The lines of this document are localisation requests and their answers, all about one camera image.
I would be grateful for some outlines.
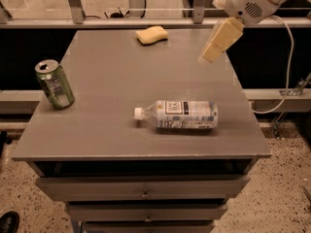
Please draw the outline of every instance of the drawer knob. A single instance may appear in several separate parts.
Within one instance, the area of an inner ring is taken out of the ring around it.
[[[150,218],[150,215],[147,215],[145,221],[146,221],[146,222],[152,222],[153,220]]]
[[[147,190],[144,190],[144,194],[142,194],[140,197],[144,200],[147,200],[147,199],[150,199],[151,195],[148,194]]]

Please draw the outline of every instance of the white bottle cap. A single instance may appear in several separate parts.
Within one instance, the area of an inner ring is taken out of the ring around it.
[[[143,119],[143,116],[142,116],[142,108],[135,108],[135,111],[134,111],[134,118],[136,120],[142,120]]]

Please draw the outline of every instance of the speckled floor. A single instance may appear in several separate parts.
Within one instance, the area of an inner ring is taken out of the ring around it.
[[[229,210],[212,232],[311,233],[310,202],[302,190],[311,190],[310,145],[291,122],[281,125],[281,140],[273,137],[268,123],[260,126],[273,156],[256,164],[251,181],[228,201]],[[16,145],[17,140],[5,145],[1,157],[0,215],[17,211],[18,233],[73,232],[63,204],[52,202],[35,186],[37,176],[26,163],[10,158]]]

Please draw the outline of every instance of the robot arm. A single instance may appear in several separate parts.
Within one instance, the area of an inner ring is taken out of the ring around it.
[[[273,15],[287,0],[215,0],[213,4],[224,9],[230,18],[218,23],[203,50],[202,56],[214,62],[242,35],[244,25],[252,25]]]

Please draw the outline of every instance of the bottle label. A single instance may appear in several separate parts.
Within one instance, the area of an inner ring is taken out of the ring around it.
[[[156,101],[156,127],[158,128],[214,128],[218,123],[218,110],[208,101]]]

